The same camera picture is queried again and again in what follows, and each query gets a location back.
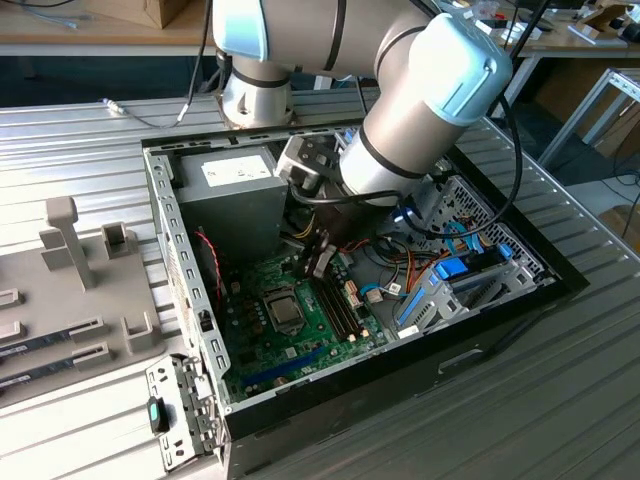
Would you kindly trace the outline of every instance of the black cable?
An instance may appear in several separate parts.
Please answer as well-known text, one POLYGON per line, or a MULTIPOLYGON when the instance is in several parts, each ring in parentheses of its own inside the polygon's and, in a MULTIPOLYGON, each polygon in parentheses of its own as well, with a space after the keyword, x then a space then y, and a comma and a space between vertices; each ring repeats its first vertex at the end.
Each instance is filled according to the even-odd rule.
POLYGON ((366 115, 369 113, 367 109, 367 104, 364 101, 364 95, 362 94, 362 85, 360 84, 360 77, 356 77, 356 89, 358 90, 358 96, 360 97, 360 106, 362 107, 362 111, 366 115))
POLYGON ((631 205, 631 210, 629 210, 629 216, 627 217, 627 223, 624 226, 624 230, 622 231, 622 239, 623 240, 624 240, 625 235, 627 234, 627 231, 629 230, 629 225, 631 225, 631 219, 633 218, 633 212, 636 209, 636 205, 638 205, 638 201, 640 201, 640 192, 638 193, 638 196, 634 200, 633 205, 631 205))
POLYGON ((524 48, 525 43, 527 43, 527 40, 529 40, 529 37, 531 36, 531 32, 533 32, 533 29, 536 28, 536 25, 542 18, 542 15, 549 6, 549 3, 551 3, 551 0, 542 0, 542 2, 540 2, 540 5, 538 5, 538 8, 531 14, 529 23, 527 23, 527 27, 524 29, 524 32, 522 32, 522 35, 518 39, 518 43, 516 43, 515 47, 513 47, 513 50, 511 50, 511 52, 509 53, 512 62, 515 62, 518 58, 518 55, 520 55, 520 52, 524 48))
POLYGON ((349 203, 358 203, 365 200, 376 200, 378 198, 396 197, 402 200, 402 193, 397 190, 382 190, 380 192, 362 193, 358 195, 348 195, 344 197, 334 198, 309 198, 302 195, 296 185, 291 185, 291 196, 300 203, 305 205, 347 205, 349 203))
POLYGON ((200 68, 200 63, 202 62, 202 57, 204 56, 204 48, 207 44, 207 36, 209 33, 209 23, 211 22, 212 5, 213 5, 213 0, 207 0, 206 6, 205 6, 205 13, 204 13, 204 25, 202 27, 202 38, 200 40, 200 48, 198 48, 196 63, 193 67, 193 73, 191 74, 191 81, 189 82, 189 91, 187 93, 187 101, 182 107, 182 110, 180 111, 180 113, 178 114, 178 117, 173 123, 170 123, 167 125, 156 125, 154 123, 148 122, 144 118, 141 118, 129 112, 127 109, 125 109, 123 106, 121 106, 117 102, 114 102, 113 100, 110 100, 108 98, 103 98, 102 103, 104 103, 107 106, 107 108, 112 112, 118 115, 133 118, 139 121, 140 123, 143 123, 144 125, 147 125, 148 127, 151 127, 151 128, 167 129, 167 128, 177 127, 182 122, 182 120, 184 119, 184 116, 186 115, 187 111, 191 107, 191 104, 193 103, 193 95, 195 93, 196 79, 198 78, 198 70, 200 68))
POLYGON ((487 227, 490 227, 491 225, 496 223, 500 219, 500 217, 502 217, 502 215, 513 205, 513 202, 515 201, 516 197, 518 196, 518 192, 520 191, 520 185, 522 184, 522 172, 524 169, 524 161, 522 159, 522 145, 520 144, 520 136, 518 135, 518 126, 516 125, 516 119, 513 114, 513 110, 511 110, 511 107, 509 106, 509 102, 507 102, 507 99, 504 97, 503 94, 500 94, 500 96, 498 97, 498 102, 500 103, 500 105, 502 106, 502 109, 504 110, 504 114, 507 119, 507 124, 511 129, 511 137, 513 139, 513 150, 516 156, 515 178, 513 180, 513 187, 511 188, 511 193, 507 197, 507 201, 504 203, 502 208, 500 208, 500 210, 498 210, 493 215, 493 217, 487 220, 484 224, 474 229, 467 230, 466 232, 463 232, 463 233, 439 233, 439 232, 433 232, 431 230, 426 230, 424 228, 420 228, 413 223, 413 221, 411 220, 411 217, 409 217, 409 215, 407 214, 406 208, 404 208, 404 205, 401 205, 400 212, 402 213, 402 218, 407 223, 407 225, 409 225, 409 227, 411 227, 416 232, 426 235, 427 238, 439 238, 444 240, 449 238, 454 239, 454 238, 468 237, 469 235, 473 235, 475 233, 481 232, 482 230, 485 230, 487 227))
POLYGON ((618 192, 615 188, 611 187, 611 185, 609 185, 607 182, 605 182, 604 180, 600 180, 602 182, 602 184, 607 187, 609 190, 611 190, 613 193, 615 193, 616 195, 618 195, 620 198, 622 198, 623 200, 626 200, 627 202, 631 203, 633 202, 633 200, 631 200, 629 197, 622 195, 620 192, 618 192))
POLYGON ((207 45, 207 37, 209 34, 209 24, 211 23, 211 9, 213 6, 213 0, 207 0, 207 5, 204 9, 204 25, 202 26, 202 38, 200 39, 200 48, 198 49, 198 56, 196 57, 196 64, 193 67, 193 74, 191 75, 191 83, 189 84, 189 93, 187 95, 187 105, 191 105, 193 101, 193 94, 196 89, 196 78, 198 78, 198 69, 200 63, 202 63, 202 57, 204 56, 204 48, 207 45))
POLYGON ((440 233, 434 232, 431 230, 426 230, 424 228, 418 227, 413 223, 409 215, 407 214, 407 208, 403 201, 403 195, 401 192, 397 190, 381 190, 379 192, 371 192, 371 193, 362 193, 358 195, 349 195, 344 197, 334 197, 334 198, 309 198, 302 195, 300 190, 296 185, 291 185, 291 195, 295 200, 305 205, 345 205, 349 203, 357 203, 366 200, 376 200, 379 198, 387 198, 387 197, 395 197, 398 199, 398 204, 400 207, 400 212, 402 214, 402 218, 407 223, 407 225, 418 233, 426 235, 427 238, 439 238, 439 239, 455 239, 455 238, 464 238, 469 235, 473 235, 474 233, 478 233, 487 227, 490 227, 494 223, 496 223, 500 217, 506 212, 509 207, 513 205, 516 197, 518 196, 518 192, 520 191, 520 185, 522 184, 522 172, 524 170, 524 161, 522 159, 522 145, 520 144, 520 135, 518 134, 518 126, 516 125, 516 119, 509 106, 509 102, 504 97, 504 94, 500 94, 498 97, 498 102, 502 106, 505 117, 507 119, 507 124, 511 130, 511 136, 513 139, 513 150, 516 157, 516 171, 515 178, 513 181, 513 188, 511 189, 511 193, 507 197, 507 201, 505 204, 498 210, 498 212, 487 220, 484 224, 466 232, 455 232, 455 233, 440 233))
MULTIPOLYGON (((617 128, 614 128, 610 131, 608 131, 607 133, 605 133, 601 138, 598 139, 599 143, 604 142, 605 140, 607 140, 608 138, 610 138, 612 135, 615 135, 616 133, 618 133, 620 130, 622 130, 625 126, 627 126, 629 124, 629 122, 633 121, 636 117, 638 116, 638 114, 634 114, 630 119, 628 119, 626 122, 622 123, 621 125, 618 125, 617 128)), ((638 121, 638 123, 636 123, 636 125, 634 125, 631 128, 631 131, 629 132, 629 134, 627 135, 627 137, 622 141, 622 143, 626 142, 627 138, 629 138, 629 136, 631 135, 631 133, 633 132, 633 129, 636 128, 636 126, 640 123, 640 120, 638 121)), ((584 147, 577 153, 575 154, 573 157, 571 157, 569 160, 564 161, 563 163, 561 163, 560 165, 558 165, 557 167, 553 167, 553 168, 549 168, 549 173, 556 173, 558 172, 558 170, 561 170, 562 168, 566 167, 567 165, 569 165, 570 163, 572 163, 574 160, 580 158, 582 156, 582 154, 584 152, 586 152, 587 150, 589 150, 589 148, 594 148, 589 144, 585 144, 584 147)), ((615 163, 616 163, 616 159, 614 157, 614 172, 615 173, 615 163)))
POLYGON ((209 78, 209 80, 206 81, 206 83, 204 83, 201 87, 200 90, 198 91, 198 93, 209 93, 213 90, 213 84, 215 83, 216 80, 218 80, 218 78, 220 78, 220 74, 222 73, 222 70, 220 70, 219 68, 215 71, 215 73, 213 75, 211 75, 211 77, 209 78))
POLYGON ((53 8, 53 7, 60 7, 62 5, 66 5, 67 3, 71 3, 71 2, 75 2, 76 0, 63 0, 62 2, 58 2, 58 3, 50 3, 48 5, 41 5, 41 4, 35 4, 35 3, 23 3, 21 1, 15 1, 15 0, 0 0, 3 1, 4 3, 10 3, 11 5, 20 5, 21 7, 30 7, 30 8, 53 8))
POLYGON ((513 19, 511 19, 511 26, 509 27, 509 33, 507 33, 507 39, 504 41, 504 45, 502 47, 503 50, 507 50, 507 45, 509 45, 509 39, 511 38, 511 32, 513 32, 513 26, 516 24, 516 21, 518 20, 518 10, 520 9, 520 7, 518 5, 516 5, 516 9, 513 12, 513 19))
POLYGON ((429 17, 432 17, 435 13, 442 12, 440 5, 438 5, 435 0, 431 0, 431 4, 436 7, 436 9, 438 10, 437 12, 434 12, 433 10, 431 10, 421 0, 409 0, 409 1, 413 4, 414 7, 416 7, 418 10, 420 10, 425 15, 428 15, 429 17))

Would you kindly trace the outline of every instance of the cardboard box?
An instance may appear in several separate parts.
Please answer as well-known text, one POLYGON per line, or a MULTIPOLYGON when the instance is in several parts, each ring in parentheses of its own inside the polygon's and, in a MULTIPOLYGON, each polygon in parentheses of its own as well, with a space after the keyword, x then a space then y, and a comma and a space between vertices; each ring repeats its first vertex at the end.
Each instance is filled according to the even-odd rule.
MULTIPOLYGON (((606 223, 611 230, 616 232, 622 237, 624 227, 627 224, 627 218, 631 211, 631 205, 618 205, 606 212, 600 214, 600 220, 606 223)), ((637 205, 633 215, 631 216, 631 223, 627 229, 627 234, 624 240, 636 251, 640 252, 640 205, 637 205)))
POLYGON ((596 6, 599 7, 598 10, 576 22, 576 30, 593 40, 617 38, 618 31, 611 28, 609 23, 625 14, 626 5, 618 4, 615 1, 600 0, 596 6))
POLYGON ((84 0, 85 10, 152 28, 164 28, 189 0, 84 0))

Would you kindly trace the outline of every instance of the green motherboard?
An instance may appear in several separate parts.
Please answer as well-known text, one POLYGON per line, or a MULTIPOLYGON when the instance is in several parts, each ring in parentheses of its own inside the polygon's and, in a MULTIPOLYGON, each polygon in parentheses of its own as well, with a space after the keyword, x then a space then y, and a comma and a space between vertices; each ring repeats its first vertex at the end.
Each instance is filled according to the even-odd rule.
POLYGON ((349 303, 345 284, 350 279, 339 258, 331 261, 325 280, 294 278, 296 258, 283 254, 225 278, 230 288, 224 337, 231 357, 225 380, 232 401, 387 343, 368 307, 349 303))

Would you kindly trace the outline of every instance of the chip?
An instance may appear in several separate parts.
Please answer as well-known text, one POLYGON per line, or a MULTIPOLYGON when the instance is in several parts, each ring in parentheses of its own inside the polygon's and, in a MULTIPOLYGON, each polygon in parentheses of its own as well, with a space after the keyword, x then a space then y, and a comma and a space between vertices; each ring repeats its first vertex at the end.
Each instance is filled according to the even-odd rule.
POLYGON ((271 308, 276 317, 276 322, 279 324, 292 322, 300 318, 300 311, 291 297, 276 300, 271 303, 271 308))
POLYGON ((257 359, 258 357, 256 356, 256 352, 254 351, 242 352, 238 355, 238 360, 240 360, 240 363, 243 365, 255 362, 257 359))

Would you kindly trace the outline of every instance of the aluminum table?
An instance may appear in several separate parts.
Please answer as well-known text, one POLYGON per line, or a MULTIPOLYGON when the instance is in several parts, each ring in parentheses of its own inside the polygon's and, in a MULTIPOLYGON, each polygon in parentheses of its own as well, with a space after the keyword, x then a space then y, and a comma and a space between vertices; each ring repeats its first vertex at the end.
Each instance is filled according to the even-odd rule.
MULTIPOLYGON (((366 91, 369 102, 376 93, 366 91)), ((352 119, 355 91, 294 92, 302 121, 352 119)), ((128 102, 169 122, 181 99, 128 102)), ((140 139, 223 129, 215 103, 194 102, 184 125, 151 131, 99 104, 0 110, 0 253, 39 245, 44 199, 74 195, 82 235, 122 220, 136 231, 170 352, 180 352, 155 240, 140 139)), ((458 142, 504 192, 510 140, 486 120, 458 142)), ((621 240, 526 158, 517 206, 587 277, 504 353, 439 388, 252 476, 255 479, 632 478, 640 466, 640 263, 621 240)), ((152 360, 0 410, 3 477, 165 476, 147 423, 152 360)), ((220 478, 201 460, 172 478, 220 478)))

